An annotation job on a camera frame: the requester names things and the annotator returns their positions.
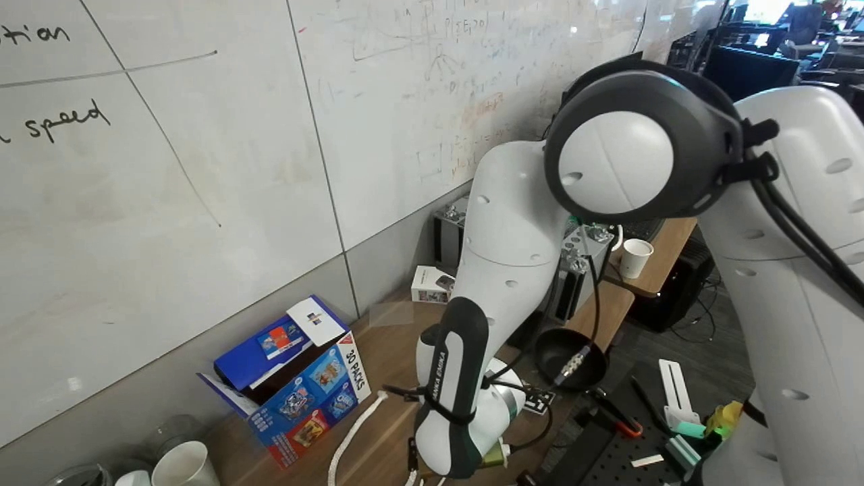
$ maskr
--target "handwritten text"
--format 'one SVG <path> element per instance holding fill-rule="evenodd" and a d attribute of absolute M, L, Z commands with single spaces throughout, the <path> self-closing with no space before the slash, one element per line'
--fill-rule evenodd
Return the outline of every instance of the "handwritten text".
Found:
<path fill-rule="evenodd" d="M 56 128 L 86 124 L 86 121 L 106 121 L 110 128 L 110 119 L 102 113 L 97 101 L 90 101 L 86 113 L 59 112 L 56 119 L 26 119 L 24 128 L 29 131 L 29 139 L 47 139 L 49 144 L 53 144 Z"/>
<path fill-rule="evenodd" d="M 22 44 L 52 44 L 52 42 L 72 42 L 71 33 L 64 33 L 64 27 L 32 27 L 22 24 L 22 27 L 8 27 L 0 24 L 0 42 L 22 47 Z"/>

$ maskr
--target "workbench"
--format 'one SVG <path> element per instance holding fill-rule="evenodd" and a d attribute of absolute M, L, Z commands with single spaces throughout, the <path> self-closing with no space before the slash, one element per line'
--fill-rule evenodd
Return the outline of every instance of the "workbench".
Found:
<path fill-rule="evenodd" d="M 656 254 L 645 266 L 637 282 L 603 282 L 599 285 L 599 333 L 596 345 L 610 349 L 619 335 L 631 303 L 637 294 L 658 294 L 661 282 L 669 275 L 684 244 L 693 231 L 693 218 L 665 221 L 658 236 L 654 239 Z M 369 376 L 373 391 L 380 387 L 402 387 L 413 390 L 413 349 L 418 335 L 438 325 L 444 316 L 444 306 L 421 306 L 407 303 L 406 294 L 390 303 L 375 306 L 365 320 L 353 325 L 357 345 Z M 587 301 L 576 310 L 576 316 L 564 325 L 566 330 L 588 335 L 593 326 L 593 301 Z M 514 349 L 502 349 L 500 359 L 514 359 Z M 533 359 L 521 359 L 517 372 L 534 387 L 546 387 L 539 372 L 533 368 Z M 224 486 L 278 486 L 278 483 L 302 483 L 317 486 L 326 483 L 326 468 L 334 448 L 349 436 L 357 416 L 375 403 L 375 394 L 352 414 L 352 418 L 340 421 L 329 430 L 317 448 L 302 456 L 288 471 L 278 468 L 267 451 L 257 444 L 248 424 L 241 418 L 224 418 L 207 436 L 213 464 Z M 554 430 L 573 418 L 579 399 L 560 398 L 554 403 Z M 383 399 L 375 416 L 363 428 L 353 437 L 352 448 L 342 455 L 337 483 L 406 483 L 407 478 L 407 447 L 406 440 L 413 433 L 417 405 L 400 398 Z M 504 440 L 523 444 L 534 437 L 546 428 L 544 416 L 521 414 L 517 424 L 507 430 Z M 554 447 L 557 436 L 544 437 L 537 447 L 514 455 L 507 468 L 477 471 L 469 480 L 448 480 L 448 486 L 460 483 L 517 483 L 521 474 L 534 471 L 546 451 Z"/>

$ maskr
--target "white cup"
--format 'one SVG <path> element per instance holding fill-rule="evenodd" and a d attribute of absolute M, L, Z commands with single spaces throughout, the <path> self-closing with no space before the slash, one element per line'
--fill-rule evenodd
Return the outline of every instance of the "white cup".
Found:
<path fill-rule="evenodd" d="M 114 486 L 151 486 L 151 475 L 145 471 L 130 471 Z"/>
<path fill-rule="evenodd" d="M 218 486 L 207 447 L 186 440 L 171 448 L 155 468 L 151 486 Z"/>
<path fill-rule="evenodd" d="M 641 279 L 650 254 L 654 254 L 654 245 L 649 240 L 641 240 L 641 239 L 623 240 L 622 275 L 629 282 Z"/>

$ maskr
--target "black cable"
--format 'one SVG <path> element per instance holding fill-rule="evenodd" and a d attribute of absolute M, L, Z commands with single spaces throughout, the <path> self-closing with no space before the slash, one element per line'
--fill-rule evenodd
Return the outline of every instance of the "black cable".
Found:
<path fill-rule="evenodd" d="M 753 182 L 753 191 L 776 224 L 799 245 L 850 301 L 864 309 L 862 279 L 824 244 L 812 227 L 768 182 Z"/>
<path fill-rule="evenodd" d="M 490 382 L 490 383 L 496 383 L 496 387 L 504 387 L 504 390 L 519 390 L 523 391 L 526 398 L 546 398 L 546 391 L 534 390 L 534 387 L 519 387 L 519 383 L 511 383 L 511 382 Z M 534 444 L 539 444 L 548 433 L 550 433 L 550 424 L 554 424 L 554 410 L 550 410 L 550 399 L 544 399 L 546 403 L 546 428 L 537 437 L 526 440 L 526 444 L 517 444 L 511 447 L 511 455 L 519 455 Z"/>
<path fill-rule="evenodd" d="M 500 383 L 496 379 L 502 379 L 507 370 L 514 370 L 521 362 L 523 352 L 517 355 L 514 362 L 507 362 L 502 370 L 491 372 L 483 379 L 483 387 L 490 387 L 491 382 Z"/>
<path fill-rule="evenodd" d="M 596 266 L 593 266 L 593 258 L 587 254 L 588 260 L 588 268 L 591 268 L 591 286 L 593 286 L 593 326 L 591 326 L 591 345 L 596 345 L 596 333 L 599 333 L 599 274 L 596 274 Z"/>
<path fill-rule="evenodd" d="M 550 403 L 546 403 L 546 428 L 539 430 L 539 436 L 533 437 L 533 440 L 523 440 L 523 444 L 511 447 L 511 455 L 519 455 L 519 451 L 523 451 L 523 448 L 546 440 L 546 436 L 550 433 L 550 424 L 554 424 L 554 410 L 550 410 Z"/>
<path fill-rule="evenodd" d="M 406 403 L 418 403 L 421 398 L 425 398 L 425 391 L 421 390 L 402 390 L 402 387 L 380 387 L 383 391 L 390 391 L 390 394 L 396 394 L 396 398 L 402 398 Z"/>

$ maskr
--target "office equipment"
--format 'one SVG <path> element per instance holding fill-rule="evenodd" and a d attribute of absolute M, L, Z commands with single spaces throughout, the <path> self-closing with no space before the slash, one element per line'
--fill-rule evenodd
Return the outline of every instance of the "office equipment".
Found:
<path fill-rule="evenodd" d="M 743 101 L 765 90 L 792 87 L 796 71 L 796 60 L 718 47 L 711 51 L 703 75 L 718 85 L 731 101 Z"/>
<path fill-rule="evenodd" d="M 746 24 L 777 24 L 785 16 L 789 2 L 749 2 Z"/>
<path fill-rule="evenodd" d="M 464 236 L 468 194 L 433 214 L 434 262 L 457 274 Z"/>
<path fill-rule="evenodd" d="M 539 310 L 566 322 L 576 309 L 591 301 L 614 252 L 615 236 L 603 224 L 579 224 L 561 244 L 560 270 L 539 303 Z"/>
<path fill-rule="evenodd" d="M 286 2 L 0 16 L 6 447 L 340 244 Z"/>
<path fill-rule="evenodd" d="M 417 266 L 413 282 L 411 282 L 411 301 L 413 303 L 448 303 L 454 290 L 454 275 L 429 268 L 429 266 Z"/>

